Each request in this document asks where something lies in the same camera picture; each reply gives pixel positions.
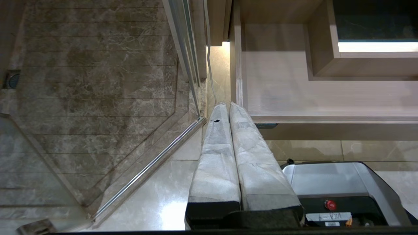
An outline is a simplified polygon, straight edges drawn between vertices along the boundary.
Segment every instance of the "glass shower door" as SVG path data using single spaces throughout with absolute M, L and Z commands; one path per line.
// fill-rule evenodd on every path
M 50 219 L 58 231 L 87 223 L 87 214 L 10 116 L 0 114 L 0 234 Z

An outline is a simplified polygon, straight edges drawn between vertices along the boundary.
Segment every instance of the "label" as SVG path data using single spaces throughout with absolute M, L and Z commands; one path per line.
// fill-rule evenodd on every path
M 339 227 L 339 222 L 325 222 L 327 227 Z
M 351 212 L 330 212 L 330 213 L 310 213 L 306 214 L 308 221 L 346 221 L 351 218 Z

